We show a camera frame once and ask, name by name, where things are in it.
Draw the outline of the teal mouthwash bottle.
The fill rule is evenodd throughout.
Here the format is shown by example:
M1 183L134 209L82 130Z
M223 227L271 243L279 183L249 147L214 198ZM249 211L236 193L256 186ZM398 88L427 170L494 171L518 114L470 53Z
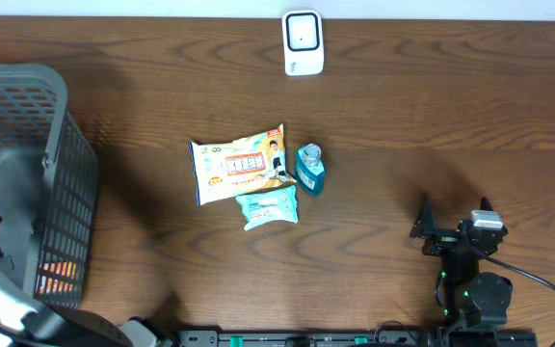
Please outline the teal mouthwash bottle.
M302 187L312 197L319 196L324 189L327 175L321 159L322 150L316 144L308 144L296 152L295 177Z

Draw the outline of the small teal wipes pack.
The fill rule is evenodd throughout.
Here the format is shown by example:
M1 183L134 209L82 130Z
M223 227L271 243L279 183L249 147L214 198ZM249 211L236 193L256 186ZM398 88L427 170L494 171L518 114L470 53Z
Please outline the small teal wipes pack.
M296 224L299 221L295 186L242 195L235 199L240 204L246 219L245 231L270 222L283 221Z

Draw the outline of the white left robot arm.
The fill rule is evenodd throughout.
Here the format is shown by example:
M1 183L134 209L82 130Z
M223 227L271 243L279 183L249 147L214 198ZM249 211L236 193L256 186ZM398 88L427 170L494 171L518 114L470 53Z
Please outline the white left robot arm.
M116 326L98 314L39 302L0 271L0 345L178 346L179 338L143 319Z

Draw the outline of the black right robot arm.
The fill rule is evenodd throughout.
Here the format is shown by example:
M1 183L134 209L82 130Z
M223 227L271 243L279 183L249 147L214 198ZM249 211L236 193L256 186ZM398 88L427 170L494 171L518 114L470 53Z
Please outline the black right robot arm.
M441 258L435 300L445 322L421 335L420 346L532 347L533 333L503 332L513 294L512 282L480 270L480 260L497 252L508 230L487 198L454 228L438 227L424 196L410 237L422 239L424 255Z

